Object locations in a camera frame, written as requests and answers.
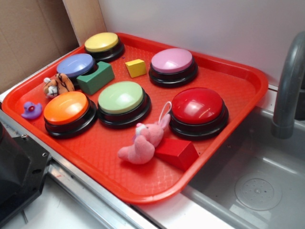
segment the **yellow button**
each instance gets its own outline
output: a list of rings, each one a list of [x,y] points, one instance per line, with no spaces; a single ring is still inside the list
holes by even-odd
[[[102,32],[93,35],[85,42],[89,52],[102,52],[111,49],[119,42],[119,37],[113,32]]]
[[[44,108],[43,115],[52,125],[64,125],[81,117],[89,106],[85,94],[66,92],[52,99]]]

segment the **purple button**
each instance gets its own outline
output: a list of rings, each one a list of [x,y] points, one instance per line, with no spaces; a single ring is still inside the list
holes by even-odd
[[[93,65],[94,59],[89,54],[76,54],[60,62],[57,72],[64,73],[68,77],[77,77],[89,71]]]
[[[178,73],[188,68],[193,62],[192,54],[179,48],[166,49],[152,58],[153,69],[160,73]]]

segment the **yellow block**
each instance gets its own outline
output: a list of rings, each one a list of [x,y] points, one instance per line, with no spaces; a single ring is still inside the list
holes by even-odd
[[[125,63],[130,77],[134,78],[140,75],[146,74],[145,62],[143,60],[137,59],[134,61],[129,61]]]

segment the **black button base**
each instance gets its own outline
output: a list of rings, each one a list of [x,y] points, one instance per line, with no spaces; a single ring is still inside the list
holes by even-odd
[[[98,106],[97,116],[104,126],[112,129],[124,129],[134,126],[143,121],[152,109],[151,99],[144,90],[143,95],[141,103],[131,111],[122,114],[110,114],[104,112],[100,106]]]
[[[45,128],[49,135],[54,138],[71,138],[88,130],[97,120],[96,105],[89,98],[89,106],[85,113],[79,117],[77,120],[64,124],[64,125],[52,125],[46,119]]]
[[[90,52],[88,50],[85,51],[90,54],[96,62],[103,61],[103,62],[111,62],[116,59],[118,59],[120,56],[122,56],[125,52],[125,46],[121,42],[119,38],[119,42],[113,46],[112,48],[102,51],[102,52]]]
[[[172,132],[188,140],[205,140],[217,136],[227,125],[229,119],[229,111],[223,102],[223,109],[220,115],[214,120],[199,125],[192,125],[180,122],[177,120],[172,112],[169,127]]]
[[[177,73],[160,73],[153,68],[152,64],[148,72],[153,84],[166,88],[183,86],[195,79],[197,73],[198,65],[194,58],[192,64],[188,68]]]

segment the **purple rubber duck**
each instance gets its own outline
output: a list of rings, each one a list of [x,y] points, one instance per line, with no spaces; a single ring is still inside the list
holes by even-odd
[[[38,118],[42,113],[42,105],[41,104],[35,105],[32,102],[26,102],[23,107],[24,107],[24,113],[21,114],[21,116],[26,118],[26,119]]]

